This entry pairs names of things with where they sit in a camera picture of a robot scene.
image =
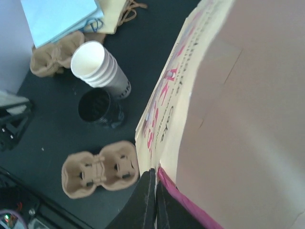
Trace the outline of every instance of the pink trim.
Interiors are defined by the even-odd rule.
[[[163,168],[158,169],[158,178],[162,184],[166,187],[167,191],[173,198],[175,198],[195,219],[197,219],[207,229],[224,229],[215,220],[213,220],[205,211],[190,201],[185,195],[183,195],[176,185],[167,176]]]

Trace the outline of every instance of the table surface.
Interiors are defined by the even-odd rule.
[[[148,9],[138,8],[137,17],[106,37],[104,44],[132,85],[122,101],[127,122],[115,130],[84,123],[77,107],[91,88],[70,70],[53,78],[28,73],[19,95],[33,101],[35,116],[18,146],[1,154],[1,167],[96,229],[105,228],[120,212],[135,185],[114,192],[99,187],[89,197],[69,199],[61,188],[61,166],[72,153],[98,153],[120,140],[134,143],[135,128],[181,26],[198,4],[198,0],[139,1]]]

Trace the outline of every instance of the paper bag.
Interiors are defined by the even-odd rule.
[[[185,20],[136,128],[141,174],[161,164],[175,182],[180,141],[197,70],[232,4],[233,0],[201,1]]]

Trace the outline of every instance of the cable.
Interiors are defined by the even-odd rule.
[[[5,215],[5,214],[11,214],[11,215],[16,216],[18,218],[18,220],[20,221],[20,223],[23,225],[24,229],[28,229],[28,225],[25,223],[24,219],[18,212],[14,211],[14,210],[9,210],[9,209],[0,210],[0,215]]]

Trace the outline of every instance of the screw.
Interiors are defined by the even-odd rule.
[[[29,210],[29,215],[30,215],[30,216],[34,216],[35,214],[36,214],[35,209],[31,208],[31,209]]]

